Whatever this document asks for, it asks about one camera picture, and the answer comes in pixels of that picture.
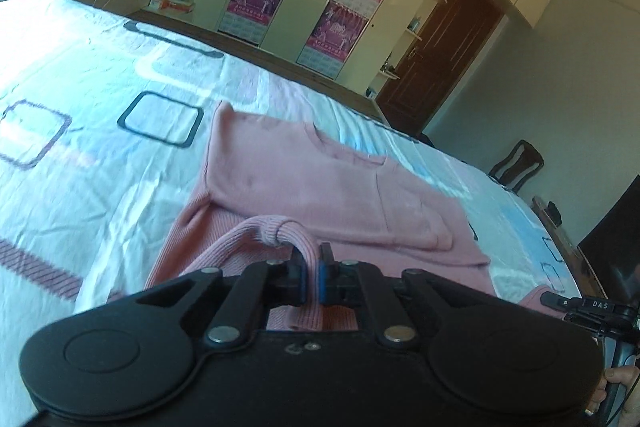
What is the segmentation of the person's right hand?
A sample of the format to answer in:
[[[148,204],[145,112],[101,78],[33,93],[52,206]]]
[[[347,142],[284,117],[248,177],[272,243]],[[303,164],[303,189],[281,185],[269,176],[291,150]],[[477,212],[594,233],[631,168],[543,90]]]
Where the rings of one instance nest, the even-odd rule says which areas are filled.
[[[639,369],[637,366],[611,367],[605,369],[598,387],[588,402],[586,411],[592,416],[606,398],[606,385],[620,384],[627,392],[623,408],[617,415],[618,427],[636,427],[640,421]]]

